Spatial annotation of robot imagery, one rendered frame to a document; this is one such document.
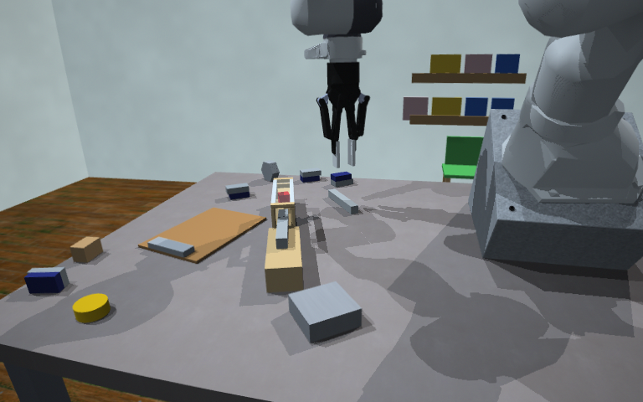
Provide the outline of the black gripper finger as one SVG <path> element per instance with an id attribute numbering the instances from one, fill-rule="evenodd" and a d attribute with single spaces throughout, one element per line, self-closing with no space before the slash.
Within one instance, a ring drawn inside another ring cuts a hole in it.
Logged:
<path id="1" fill-rule="evenodd" d="M 320 107 L 323 136 L 332 141 L 332 166 L 335 168 L 340 168 L 340 142 L 338 140 L 344 94 L 338 95 L 337 109 L 335 109 L 336 107 L 332 106 L 332 130 L 329 111 L 327 107 L 328 99 L 328 95 L 325 94 L 321 98 L 316 98 L 316 102 Z"/>
<path id="2" fill-rule="evenodd" d="M 355 166 L 356 140 L 362 137 L 364 133 L 367 105 L 370 100 L 369 95 L 360 94 L 358 98 L 357 121 L 355 121 L 355 104 L 354 94 L 348 94 L 349 108 L 345 108 L 347 116 L 347 164 Z"/>

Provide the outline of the small tan block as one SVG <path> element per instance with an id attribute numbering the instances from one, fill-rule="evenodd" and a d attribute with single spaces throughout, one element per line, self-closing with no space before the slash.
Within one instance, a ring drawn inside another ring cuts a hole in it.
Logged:
<path id="1" fill-rule="evenodd" d="M 70 251 L 75 262 L 86 262 L 103 252 L 100 237 L 85 237 L 74 245 Z"/>

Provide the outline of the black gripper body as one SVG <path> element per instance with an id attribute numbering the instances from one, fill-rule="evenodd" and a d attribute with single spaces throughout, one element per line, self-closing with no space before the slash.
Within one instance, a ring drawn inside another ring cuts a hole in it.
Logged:
<path id="1" fill-rule="evenodd" d="M 327 92 L 337 108 L 338 95 L 344 94 L 343 108 L 349 108 L 348 94 L 354 94 L 354 104 L 361 94 L 359 89 L 359 62 L 327 63 Z"/>

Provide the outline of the yellow short cylinder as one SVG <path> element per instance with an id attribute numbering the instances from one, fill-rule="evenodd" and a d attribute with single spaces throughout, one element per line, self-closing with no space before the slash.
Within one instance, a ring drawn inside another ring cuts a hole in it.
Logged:
<path id="1" fill-rule="evenodd" d="M 106 316 L 111 307 L 107 295 L 97 293 L 80 298 L 73 310 L 78 322 L 94 322 Z"/>

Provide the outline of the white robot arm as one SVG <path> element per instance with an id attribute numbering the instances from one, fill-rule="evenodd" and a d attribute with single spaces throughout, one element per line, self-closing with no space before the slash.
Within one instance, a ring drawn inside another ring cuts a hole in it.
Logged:
<path id="1" fill-rule="evenodd" d="M 502 165 L 538 202 L 633 204 L 643 161 L 619 96 L 643 60 L 643 0 L 518 4 L 551 37 L 502 144 Z M 367 53 L 361 34 L 382 16 L 382 0 L 291 0 L 292 24 L 307 36 L 324 34 L 306 59 L 357 62 Z"/>

